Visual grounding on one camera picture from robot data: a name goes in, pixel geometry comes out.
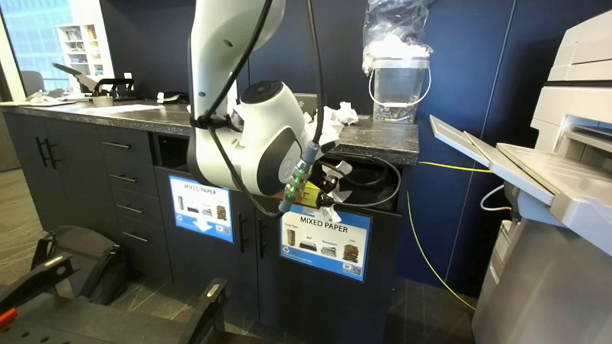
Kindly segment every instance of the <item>white paper sign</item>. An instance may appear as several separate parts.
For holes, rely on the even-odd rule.
[[[364,281],[372,220],[339,212],[343,222],[326,222],[305,206],[292,206],[282,222],[282,256]]]
[[[171,176],[179,227],[234,243],[230,191]]]

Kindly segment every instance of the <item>wall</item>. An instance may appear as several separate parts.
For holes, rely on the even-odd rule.
[[[372,111],[362,65],[368,0],[315,0],[322,34],[328,103],[355,101]],[[425,115],[439,115],[487,141],[533,143],[529,128],[563,32],[612,0],[439,0],[425,40],[435,48],[435,86],[420,109],[422,158],[473,164],[431,136]],[[188,90],[188,36],[194,0],[106,0],[116,71],[135,71],[146,90]],[[282,78],[295,92],[315,92],[305,6],[288,0],[278,34],[259,50],[244,82]],[[433,264],[462,292],[479,294],[504,214],[485,214],[479,201],[498,178],[416,166],[410,193],[416,223]],[[399,275],[435,283],[408,223]]]

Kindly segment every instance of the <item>kitchen counter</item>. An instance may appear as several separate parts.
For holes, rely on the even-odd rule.
[[[5,107],[3,111],[91,122],[102,126],[135,128],[154,134],[190,136],[190,113],[184,105],[141,105],[116,107],[51,105],[51,107]],[[368,158],[372,155],[395,164],[414,164],[420,153],[420,130],[412,122],[378,122],[362,115],[360,122],[341,132],[339,145],[330,155]]]

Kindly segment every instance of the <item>drawer handle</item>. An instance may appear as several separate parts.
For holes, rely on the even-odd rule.
[[[125,174],[110,174],[114,180],[121,180],[121,181],[127,181],[127,183],[139,183],[139,178],[131,178],[131,176],[125,176]]]
[[[127,210],[127,212],[135,212],[135,214],[144,214],[142,208],[131,206],[131,204],[118,204],[118,208]]]
[[[259,231],[261,231],[261,260],[267,258],[267,239],[265,239],[265,231],[269,229],[267,222],[259,220]]]
[[[43,145],[51,153],[49,157],[51,157],[53,168],[58,168],[58,160],[56,160],[56,155],[54,155],[54,143],[51,139],[45,139]]]
[[[102,141],[102,143],[108,145],[108,147],[116,147],[116,149],[127,149],[127,151],[133,149],[131,143],[121,143],[121,141]]]
[[[248,220],[240,214],[238,216],[238,235],[240,235],[242,252],[246,252],[246,244],[250,243],[250,239],[246,239],[246,223],[248,223]]]
[[[39,155],[41,155],[43,166],[49,166],[47,155],[43,153],[43,145],[45,145],[43,139],[37,137],[37,147],[39,147]]]
[[[121,231],[121,233],[127,235],[127,237],[131,237],[131,239],[135,239],[135,241],[150,243],[148,237],[141,237],[141,235],[135,235],[135,233],[131,233],[131,231]]]

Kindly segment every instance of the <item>dark gray cabinet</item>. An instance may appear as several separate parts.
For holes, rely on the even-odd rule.
[[[7,115],[43,227],[116,227],[95,126]]]
[[[198,292],[213,277],[225,277],[230,283],[228,319],[234,323],[259,321],[307,342],[383,342],[401,214],[347,210],[372,218],[362,283],[282,258],[280,220],[261,216],[242,193],[232,193],[234,244],[177,227],[169,176],[190,174],[158,166],[181,290]],[[261,201],[271,210],[278,206],[278,201]]]
[[[150,134],[7,115],[43,227],[85,225],[121,243],[139,273],[173,281]]]
[[[403,218],[347,212],[372,218],[364,283],[282,258],[280,222],[259,218],[263,325],[307,342],[383,342]]]
[[[169,252],[179,292],[200,294],[215,277],[228,279],[227,319],[250,329],[259,319],[259,275],[255,218],[250,199],[230,193],[234,243],[188,231],[175,223],[169,176],[188,172],[158,166],[160,195],[167,222]]]
[[[110,237],[129,248],[135,271],[173,281],[150,134],[97,126],[97,145],[102,151],[118,218]]]

